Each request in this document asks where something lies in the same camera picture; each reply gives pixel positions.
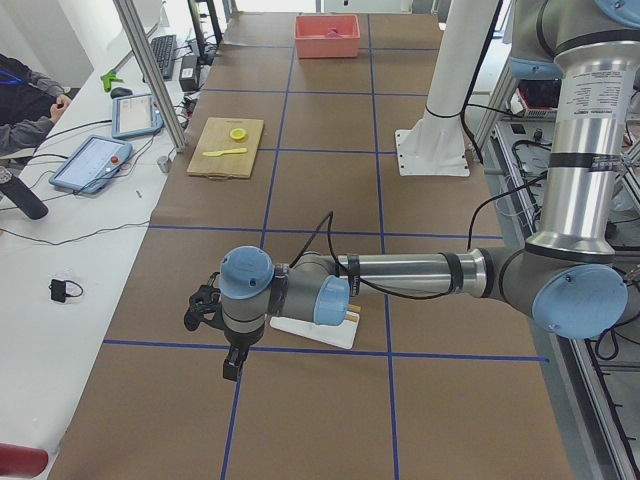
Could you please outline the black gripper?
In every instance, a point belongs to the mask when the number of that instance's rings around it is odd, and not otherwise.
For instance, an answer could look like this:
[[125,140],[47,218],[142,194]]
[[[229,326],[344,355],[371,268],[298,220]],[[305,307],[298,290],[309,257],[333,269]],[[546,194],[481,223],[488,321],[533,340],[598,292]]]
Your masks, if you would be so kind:
[[264,328],[259,327],[247,333],[227,329],[224,331],[224,335],[230,347],[223,362],[222,375],[225,380],[238,381],[241,378],[249,349],[262,339]]

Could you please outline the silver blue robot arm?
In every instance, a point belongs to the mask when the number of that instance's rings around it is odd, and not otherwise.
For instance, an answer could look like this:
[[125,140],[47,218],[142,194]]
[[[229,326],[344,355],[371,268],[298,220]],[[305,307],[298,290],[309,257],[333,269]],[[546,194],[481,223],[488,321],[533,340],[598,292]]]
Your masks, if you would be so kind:
[[270,316],[335,327],[352,297],[373,289],[431,300],[467,293],[504,302],[540,328],[587,339],[613,326],[627,290],[612,269],[605,228],[639,68],[635,1],[520,1],[516,64],[555,64],[562,76],[538,230],[522,248],[463,253],[318,256],[274,263],[252,246],[220,265],[219,314],[237,380]]

